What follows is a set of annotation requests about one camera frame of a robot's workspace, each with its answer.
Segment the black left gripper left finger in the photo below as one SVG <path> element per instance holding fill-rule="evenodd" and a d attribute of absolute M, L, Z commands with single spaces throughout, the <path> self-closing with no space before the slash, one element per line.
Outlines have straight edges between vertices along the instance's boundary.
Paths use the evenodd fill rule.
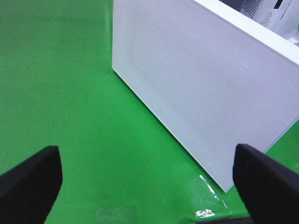
<path fill-rule="evenodd" d="M 45 223 L 63 183 L 59 148 L 47 146 L 0 176 L 0 222 Z"/>

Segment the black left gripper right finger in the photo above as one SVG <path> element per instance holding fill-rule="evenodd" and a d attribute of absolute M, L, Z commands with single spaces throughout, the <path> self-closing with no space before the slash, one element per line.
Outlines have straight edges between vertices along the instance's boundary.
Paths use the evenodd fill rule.
<path fill-rule="evenodd" d="M 248 144 L 235 148 L 233 182 L 253 223 L 299 222 L 299 174 Z"/>

